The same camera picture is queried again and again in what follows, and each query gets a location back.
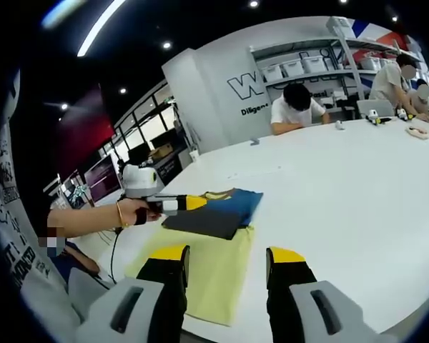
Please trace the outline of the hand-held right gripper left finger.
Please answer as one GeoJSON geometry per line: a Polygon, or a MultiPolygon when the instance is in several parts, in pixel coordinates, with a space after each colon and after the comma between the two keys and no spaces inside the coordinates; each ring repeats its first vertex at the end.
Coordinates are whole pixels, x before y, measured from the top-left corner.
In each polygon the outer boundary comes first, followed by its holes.
{"type": "Polygon", "coordinates": [[[77,342],[179,342],[190,246],[154,251],[136,278],[124,278],[90,306],[77,342]]]}

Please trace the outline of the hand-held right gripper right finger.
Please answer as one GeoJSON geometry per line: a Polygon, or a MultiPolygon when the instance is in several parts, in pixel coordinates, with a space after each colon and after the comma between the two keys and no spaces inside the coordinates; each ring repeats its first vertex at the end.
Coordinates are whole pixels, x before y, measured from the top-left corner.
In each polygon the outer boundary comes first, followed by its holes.
{"type": "Polygon", "coordinates": [[[317,281],[297,252],[268,247],[267,313],[274,342],[377,342],[361,308],[327,281],[317,281]]]}

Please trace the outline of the person's left hand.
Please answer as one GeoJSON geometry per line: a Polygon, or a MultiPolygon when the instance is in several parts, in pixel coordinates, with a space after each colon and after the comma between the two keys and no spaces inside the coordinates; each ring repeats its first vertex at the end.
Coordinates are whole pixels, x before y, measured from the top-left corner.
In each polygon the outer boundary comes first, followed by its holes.
{"type": "Polygon", "coordinates": [[[136,226],[147,222],[157,221],[161,214],[149,207],[146,201],[141,199],[124,198],[117,202],[122,226],[136,226]]]}

